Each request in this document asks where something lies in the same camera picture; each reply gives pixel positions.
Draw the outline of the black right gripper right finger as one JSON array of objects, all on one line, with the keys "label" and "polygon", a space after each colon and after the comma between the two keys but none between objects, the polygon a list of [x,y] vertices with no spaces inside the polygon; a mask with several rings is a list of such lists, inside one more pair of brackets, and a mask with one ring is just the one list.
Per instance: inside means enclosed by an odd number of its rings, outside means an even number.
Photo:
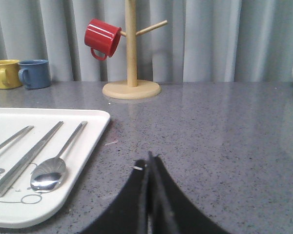
[{"label": "black right gripper right finger", "polygon": [[154,234],[227,234],[197,209],[170,177],[159,156],[148,152],[149,208]]}]

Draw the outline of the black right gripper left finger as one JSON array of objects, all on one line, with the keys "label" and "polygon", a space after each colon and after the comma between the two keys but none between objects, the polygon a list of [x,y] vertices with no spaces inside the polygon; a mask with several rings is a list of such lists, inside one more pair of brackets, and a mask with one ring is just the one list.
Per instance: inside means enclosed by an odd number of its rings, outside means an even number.
[{"label": "black right gripper left finger", "polygon": [[83,234],[146,234],[148,227],[148,168],[137,160],[127,182],[108,208]]}]

